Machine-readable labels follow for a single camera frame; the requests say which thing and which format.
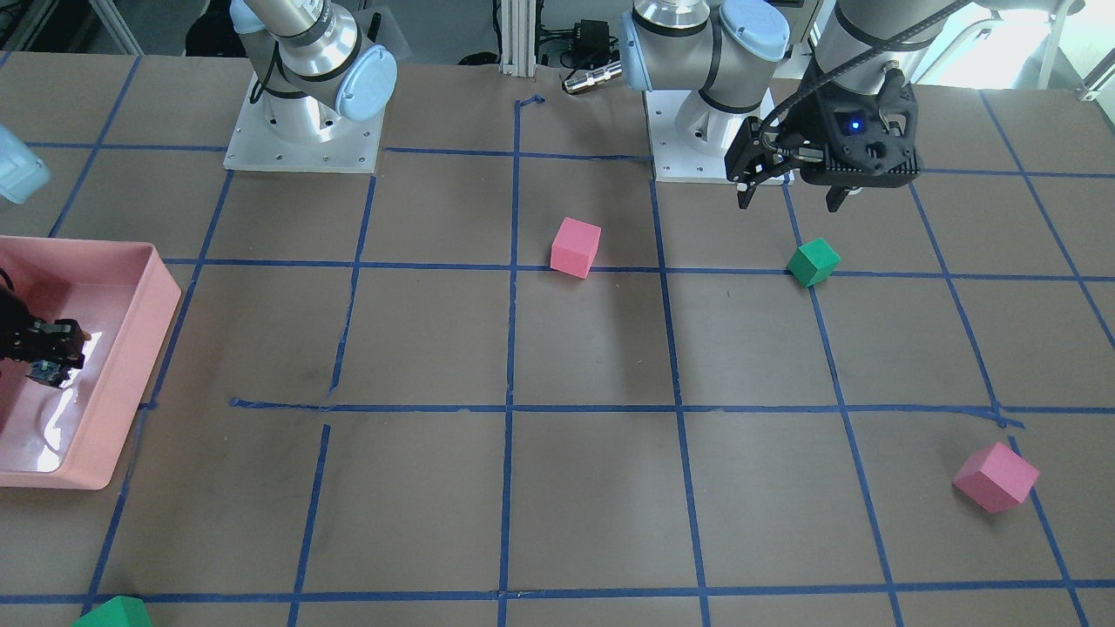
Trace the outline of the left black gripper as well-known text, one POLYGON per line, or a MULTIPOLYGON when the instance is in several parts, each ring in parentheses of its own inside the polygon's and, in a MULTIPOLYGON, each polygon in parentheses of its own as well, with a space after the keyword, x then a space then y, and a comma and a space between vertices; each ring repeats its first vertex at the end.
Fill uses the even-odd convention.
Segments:
POLYGON ((863 168, 863 112, 792 110, 765 128, 763 118, 741 122, 727 149, 727 179, 737 186, 737 202, 747 211, 758 184, 797 171, 806 183, 828 186, 826 210, 836 213, 860 193, 863 168))

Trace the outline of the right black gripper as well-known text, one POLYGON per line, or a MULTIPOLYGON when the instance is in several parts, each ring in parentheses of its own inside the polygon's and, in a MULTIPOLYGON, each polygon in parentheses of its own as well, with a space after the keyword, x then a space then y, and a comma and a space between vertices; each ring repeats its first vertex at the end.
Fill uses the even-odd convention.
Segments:
POLYGON ((49 324, 31 314, 14 291, 1 289, 1 357, 4 360, 58 361, 83 367, 87 339, 87 332, 75 319, 56 319, 49 324))

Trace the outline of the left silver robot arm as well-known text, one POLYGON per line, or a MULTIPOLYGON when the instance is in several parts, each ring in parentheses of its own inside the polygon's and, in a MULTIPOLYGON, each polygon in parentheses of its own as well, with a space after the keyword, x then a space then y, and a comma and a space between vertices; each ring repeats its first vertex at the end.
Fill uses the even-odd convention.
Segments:
POLYGON ((961 1, 837 1, 796 91, 770 81, 795 41, 773 1, 634 1, 618 67, 644 91, 661 182, 826 187, 835 212, 860 189, 922 172, 911 74, 961 1))

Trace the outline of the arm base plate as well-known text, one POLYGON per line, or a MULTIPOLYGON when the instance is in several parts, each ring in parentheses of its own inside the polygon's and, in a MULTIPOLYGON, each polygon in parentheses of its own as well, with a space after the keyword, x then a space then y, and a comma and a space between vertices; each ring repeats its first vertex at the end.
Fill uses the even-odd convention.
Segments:
POLYGON ((727 185, 725 156, 741 122, 764 118, 775 106, 765 91, 757 110, 716 110, 699 91, 644 91, 646 128, 652 146, 655 179, 660 183, 727 185))
POLYGON ((266 173, 374 174, 382 138, 380 110, 368 120, 343 118, 311 97, 263 94, 251 103, 256 76, 227 139, 224 168, 266 173))

